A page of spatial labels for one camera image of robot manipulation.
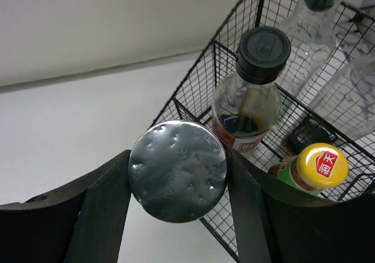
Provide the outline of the clear glass oil bottle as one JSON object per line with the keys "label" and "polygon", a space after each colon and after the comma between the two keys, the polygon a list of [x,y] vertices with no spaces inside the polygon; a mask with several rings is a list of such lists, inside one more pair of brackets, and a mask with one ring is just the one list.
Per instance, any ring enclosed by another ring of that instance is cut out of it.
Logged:
{"label": "clear glass oil bottle", "polygon": [[297,99],[336,47],[332,22],[343,0],[298,0],[277,28],[291,42],[291,54],[277,84]]}

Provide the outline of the glass oil bottle dark residue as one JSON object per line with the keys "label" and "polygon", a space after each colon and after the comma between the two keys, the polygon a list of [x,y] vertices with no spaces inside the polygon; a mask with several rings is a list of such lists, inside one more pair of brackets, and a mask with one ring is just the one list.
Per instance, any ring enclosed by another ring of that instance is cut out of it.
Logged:
{"label": "glass oil bottle dark residue", "polygon": [[338,130],[355,141],[374,132],[374,54],[352,60],[336,72],[308,104],[284,140],[295,152],[317,142],[335,144]]}

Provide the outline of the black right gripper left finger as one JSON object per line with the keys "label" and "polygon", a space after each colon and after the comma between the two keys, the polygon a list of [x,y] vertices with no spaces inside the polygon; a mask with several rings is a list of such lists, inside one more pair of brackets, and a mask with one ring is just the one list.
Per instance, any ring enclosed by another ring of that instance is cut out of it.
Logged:
{"label": "black right gripper left finger", "polygon": [[130,151],[24,203],[1,205],[1,262],[117,262]]}

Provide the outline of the spice shaker silver lid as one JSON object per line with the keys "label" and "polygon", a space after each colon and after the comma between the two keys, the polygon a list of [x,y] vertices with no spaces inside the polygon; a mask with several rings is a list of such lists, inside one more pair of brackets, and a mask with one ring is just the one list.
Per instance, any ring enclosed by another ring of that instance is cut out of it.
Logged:
{"label": "spice shaker silver lid", "polygon": [[199,123],[161,122],[134,144],[128,180],[136,201],[152,217],[188,223],[205,216],[227,186],[226,151]]}

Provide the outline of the soy sauce bottle black cap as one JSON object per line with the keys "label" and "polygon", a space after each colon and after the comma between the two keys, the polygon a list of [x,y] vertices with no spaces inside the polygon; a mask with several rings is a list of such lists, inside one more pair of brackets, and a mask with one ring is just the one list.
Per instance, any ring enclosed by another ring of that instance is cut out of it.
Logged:
{"label": "soy sauce bottle black cap", "polygon": [[212,131],[226,148],[247,158],[275,125],[281,110],[275,81],[290,54],[290,41],[279,29],[261,26],[243,34],[236,70],[213,94]]}

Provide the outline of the red chili sauce bottle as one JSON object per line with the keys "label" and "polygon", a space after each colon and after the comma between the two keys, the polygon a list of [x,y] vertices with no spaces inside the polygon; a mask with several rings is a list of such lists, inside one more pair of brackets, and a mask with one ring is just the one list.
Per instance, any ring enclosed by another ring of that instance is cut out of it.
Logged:
{"label": "red chili sauce bottle", "polygon": [[341,185],[347,178],[349,165],[338,148],[314,143],[299,154],[272,165],[268,174],[305,193],[317,196],[325,189]]}

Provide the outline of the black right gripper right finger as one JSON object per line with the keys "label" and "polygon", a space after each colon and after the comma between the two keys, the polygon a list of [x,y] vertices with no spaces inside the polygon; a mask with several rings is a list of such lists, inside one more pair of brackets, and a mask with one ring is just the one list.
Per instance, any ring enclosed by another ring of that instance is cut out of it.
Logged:
{"label": "black right gripper right finger", "polygon": [[240,262],[373,262],[374,195],[336,202],[263,172],[234,150],[228,185]]}

